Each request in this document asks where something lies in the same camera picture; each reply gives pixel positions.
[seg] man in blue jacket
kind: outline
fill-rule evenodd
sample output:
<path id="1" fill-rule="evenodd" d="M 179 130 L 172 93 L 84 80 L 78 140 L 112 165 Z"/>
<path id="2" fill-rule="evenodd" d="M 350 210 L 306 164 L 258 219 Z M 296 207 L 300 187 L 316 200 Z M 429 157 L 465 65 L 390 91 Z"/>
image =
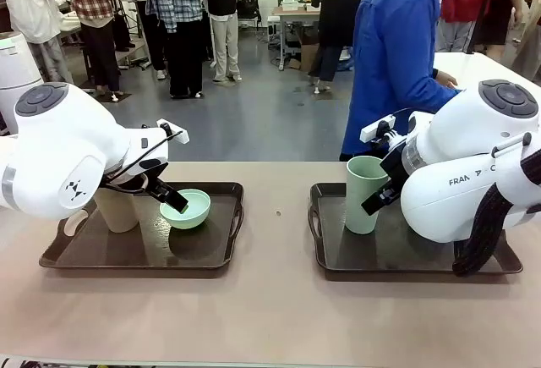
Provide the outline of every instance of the man in blue jacket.
<path id="1" fill-rule="evenodd" d="M 439 0 L 362 0 L 357 11 L 355 80 L 341 161 L 357 155 L 382 157 L 359 140 L 361 129 L 404 108 L 435 113 L 458 91 L 456 80 L 433 69 Z M 396 115 L 407 132 L 411 111 Z"/>

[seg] plastic cup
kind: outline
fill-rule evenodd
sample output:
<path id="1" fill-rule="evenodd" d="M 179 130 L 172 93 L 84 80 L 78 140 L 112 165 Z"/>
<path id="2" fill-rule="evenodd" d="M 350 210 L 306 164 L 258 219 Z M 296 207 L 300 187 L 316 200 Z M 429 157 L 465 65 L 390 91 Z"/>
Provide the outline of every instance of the plastic cup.
<path id="1" fill-rule="evenodd" d="M 378 212 L 369 216 L 361 205 L 389 179 L 380 164 L 376 157 L 354 157 L 347 162 L 346 227 L 352 233 L 374 231 Z"/>

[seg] tray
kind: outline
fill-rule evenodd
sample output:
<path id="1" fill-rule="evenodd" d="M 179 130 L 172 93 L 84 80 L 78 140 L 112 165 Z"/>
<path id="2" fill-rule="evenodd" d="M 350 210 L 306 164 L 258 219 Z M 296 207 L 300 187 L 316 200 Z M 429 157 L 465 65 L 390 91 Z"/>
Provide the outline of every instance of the tray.
<path id="1" fill-rule="evenodd" d="M 346 184 L 315 184 L 310 200 L 309 226 L 315 256 L 328 279 L 344 272 L 453 274 L 452 263 L 463 242 L 440 244 L 421 237 L 407 225 L 399 201 L 381 209 L 374 233 L 362 235 L 350 232 L 344 225 Z M 521 270 L 522 263 L 503 232 L 495 254 L 478 275 L 506 275 Z"/>
<path id="2" fill-rule="evenodd" d="M 57 269 L 137 269 L 216 271 L 232 259 L 243 223 L 243 186 L 237 183 L 171 183 L 174 189 L 201 189 L 210 196 L 208 218 L 196 228 L 177 230 L 148 195 L 134 197 L 139 224 L 127 233 L 112 233 L 93 201 L 88 218 L 73 236 L 67 220 L 41 256 L 40 265 Z"/>

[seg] light green bowl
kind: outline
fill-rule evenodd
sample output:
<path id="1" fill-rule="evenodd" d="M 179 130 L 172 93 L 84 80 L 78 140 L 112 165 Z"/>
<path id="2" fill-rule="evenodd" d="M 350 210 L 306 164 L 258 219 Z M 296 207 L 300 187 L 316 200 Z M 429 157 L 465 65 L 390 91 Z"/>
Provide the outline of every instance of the light green bowl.
<path id="1" fill-rule="evenodd" d="M 199 226 L 209 215 L 210 197 L 202 190 L 184 189 L 179 190 L 188 201 L 188 208 L 180 213 L 167 203 L 160 205 L 160 213 L 174 228 L 187 230 Z"/>

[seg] table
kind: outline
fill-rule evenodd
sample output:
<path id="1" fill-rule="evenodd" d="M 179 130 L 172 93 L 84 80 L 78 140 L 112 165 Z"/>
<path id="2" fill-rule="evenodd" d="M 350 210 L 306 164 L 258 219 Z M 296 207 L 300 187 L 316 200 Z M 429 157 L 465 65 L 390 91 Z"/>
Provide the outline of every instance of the table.
<path id="1" fill-rule="evenodd" d="M 345 178 L 339 162 L 173 163 L 165 180 L 245 188 L 219 279 L 58 275 L 37 265 L 56 223 L 29 219 L 0 253 L 0 352 L 137 365 L 541 365 L 539 227 L 509 232 L 525 270 L 497 283 L 329 282 L 314 261 L 309 188 Z"/>
<path id="2" fill-rule="evenodd" d="M 286 46 L 286 21 L 314 23 L 320 20 L 319 10 L 306 10 L 299 7 L 296 10 L 284 10 L 282 6 L 274 8 L 272 15 L 280 17 L 280 66 L 279 70 L 284 70 L 284 55 L 287 52 Z"/>

